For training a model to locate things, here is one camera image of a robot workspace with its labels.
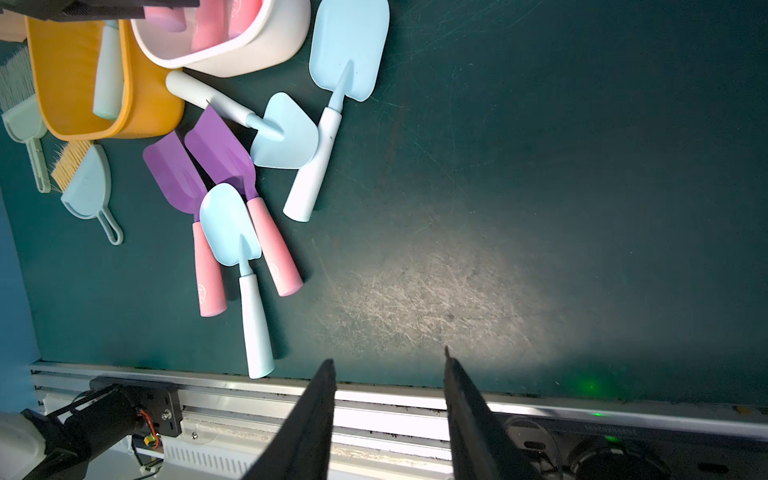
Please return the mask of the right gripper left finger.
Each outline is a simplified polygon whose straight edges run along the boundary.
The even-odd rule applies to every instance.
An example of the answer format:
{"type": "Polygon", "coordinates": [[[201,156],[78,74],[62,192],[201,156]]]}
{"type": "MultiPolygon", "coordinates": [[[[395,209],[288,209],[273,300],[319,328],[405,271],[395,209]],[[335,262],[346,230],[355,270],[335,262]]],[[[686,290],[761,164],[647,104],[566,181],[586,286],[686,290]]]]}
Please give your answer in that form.
{"type": "Polygon", "coordinates": [[[337,390],[334,361],[324,360],[245,479],[326,479],[337,390]]]}

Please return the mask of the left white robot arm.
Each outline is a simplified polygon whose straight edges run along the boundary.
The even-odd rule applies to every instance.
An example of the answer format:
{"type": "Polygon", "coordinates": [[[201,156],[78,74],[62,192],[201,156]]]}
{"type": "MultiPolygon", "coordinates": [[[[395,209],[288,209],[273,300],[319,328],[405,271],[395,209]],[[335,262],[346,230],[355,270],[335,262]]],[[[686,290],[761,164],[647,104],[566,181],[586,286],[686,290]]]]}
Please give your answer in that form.
{"type": "MultiPolygon", "coordinates": [[[[76,198],[82,215],[96,219],[111,240],[122,231],[108,209],[111,177],[100,140],[140,139],[172,132],[183,115],[180,99],[165,87],[167,70],[141,52],[127,20],[110,28],[104,20],[56,22],[26,17],[32,95],[12,107],[10,118],[34,115],[29,151],[43,183],[54,175],[40,155],[39,140],[50,133],[66,150],[81,149],[81,162],[66,155],[74,178],[62,196],[70,206],[76,198]],[[117,49],[123,85],[115,120],[93,114],[98,50],[117,49]]],[[[26,409],[1,417],[1,443],[9,459],[1,463],[4,479],[82,479],[89,462],[121,441],[143,432],[157,439],[180,434],[181,407],[175,387],[158,382],[99,378],[94,389],[70,405],[42,415],[26,409]]]]}

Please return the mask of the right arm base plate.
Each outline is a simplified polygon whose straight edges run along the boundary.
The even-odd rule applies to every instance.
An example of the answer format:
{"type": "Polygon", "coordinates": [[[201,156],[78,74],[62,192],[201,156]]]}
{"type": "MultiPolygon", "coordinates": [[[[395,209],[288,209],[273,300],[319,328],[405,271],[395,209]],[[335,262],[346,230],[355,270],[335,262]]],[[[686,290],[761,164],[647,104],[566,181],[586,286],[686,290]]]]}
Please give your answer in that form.
{"type": "Polygon", "coordinates": [[[767,443],[732,436],[509,416],[545,479],[765,479],[767,443]]]}

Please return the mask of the white plastic storage box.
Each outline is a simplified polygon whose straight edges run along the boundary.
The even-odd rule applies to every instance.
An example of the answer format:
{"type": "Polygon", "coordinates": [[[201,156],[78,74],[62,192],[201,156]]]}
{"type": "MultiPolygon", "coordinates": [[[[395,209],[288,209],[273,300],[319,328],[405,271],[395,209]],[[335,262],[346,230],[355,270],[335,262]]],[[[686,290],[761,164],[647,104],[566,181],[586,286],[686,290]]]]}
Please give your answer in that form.
{"type": "Polygon", "coordinates": [[[308,1],[263,1],[251,26],[233,39],[228,36],[231,3],[225,1],[224,41],[205,50],[191,51],[195,8],[184,9],[184,32],[167,32],[138,19],[131,22],[133,33],[144,54],[155,64],[171,70],[188,68],[219,78],[278,65],[300,50],[311,20],[308,1]]]}

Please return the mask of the yellow plastic storage box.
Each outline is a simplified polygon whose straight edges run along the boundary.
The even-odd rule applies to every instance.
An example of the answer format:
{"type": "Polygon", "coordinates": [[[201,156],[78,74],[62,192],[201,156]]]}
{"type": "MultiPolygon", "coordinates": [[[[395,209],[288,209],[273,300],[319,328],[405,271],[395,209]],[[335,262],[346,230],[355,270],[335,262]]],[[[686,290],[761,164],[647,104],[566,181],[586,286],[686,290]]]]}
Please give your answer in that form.
{"type": "Polygon", "coordinates": [[[26,19],[39,108],[56,138],[149,138],[165,135],[180,123],[184,102],[166,88],[169,71],[143,53],[130,21],[118,25],[125,94],[119,116],[110,121],[92,111],[105,23],[26,19]]]}

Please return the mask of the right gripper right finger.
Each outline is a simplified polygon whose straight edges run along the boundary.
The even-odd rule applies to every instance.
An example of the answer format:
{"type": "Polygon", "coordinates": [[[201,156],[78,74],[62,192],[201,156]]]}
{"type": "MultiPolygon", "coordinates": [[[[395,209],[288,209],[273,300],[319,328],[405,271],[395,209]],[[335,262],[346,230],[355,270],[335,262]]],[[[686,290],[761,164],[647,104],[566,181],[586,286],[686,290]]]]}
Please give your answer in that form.
{"type": "Polygon", "coordinates": [[[444,349],[453,477],[456,479],[539,479],[541,474],[515,446],[461,363],[444,349]]]}

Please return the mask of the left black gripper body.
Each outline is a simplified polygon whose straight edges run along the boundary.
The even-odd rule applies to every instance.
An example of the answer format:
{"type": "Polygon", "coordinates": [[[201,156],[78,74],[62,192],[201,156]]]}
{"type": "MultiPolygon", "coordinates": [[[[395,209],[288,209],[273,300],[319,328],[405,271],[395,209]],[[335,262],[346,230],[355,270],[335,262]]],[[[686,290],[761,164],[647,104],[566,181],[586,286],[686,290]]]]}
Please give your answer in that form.
{"type": "Polygon", "coordinates": [[[145,7],[197,8],[198,0],[1,0],[1,9],[38,20],[143,19],[145,7]]]}

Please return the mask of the purple pointed shovel pink handle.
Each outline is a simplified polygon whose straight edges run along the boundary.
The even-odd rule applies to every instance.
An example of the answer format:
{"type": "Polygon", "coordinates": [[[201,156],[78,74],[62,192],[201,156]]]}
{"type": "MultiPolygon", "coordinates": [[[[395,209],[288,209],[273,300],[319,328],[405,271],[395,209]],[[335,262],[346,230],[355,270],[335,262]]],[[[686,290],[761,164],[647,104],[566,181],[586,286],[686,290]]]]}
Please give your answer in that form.
{"type": "Polygon", "coordinates": [[[262,0],[233,0],[230,9],[228,36],[230,39],[243,34],[254,22],[263,5],[262,0]]]}

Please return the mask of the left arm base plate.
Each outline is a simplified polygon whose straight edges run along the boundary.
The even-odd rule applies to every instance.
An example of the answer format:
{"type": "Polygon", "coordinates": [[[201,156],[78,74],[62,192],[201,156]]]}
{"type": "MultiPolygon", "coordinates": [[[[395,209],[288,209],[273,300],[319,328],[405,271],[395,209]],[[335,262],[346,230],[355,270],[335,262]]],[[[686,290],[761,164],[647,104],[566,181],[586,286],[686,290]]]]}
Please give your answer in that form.
{"type": "Polygon", "coordinates": [[[158,434],[176,438],[183,419],[178,386],[159,381],[97,377],[89,382],[94,390],[107,389],[109,400],[118,402],[117,417],[130,418],[132,434],[158,434]]]}

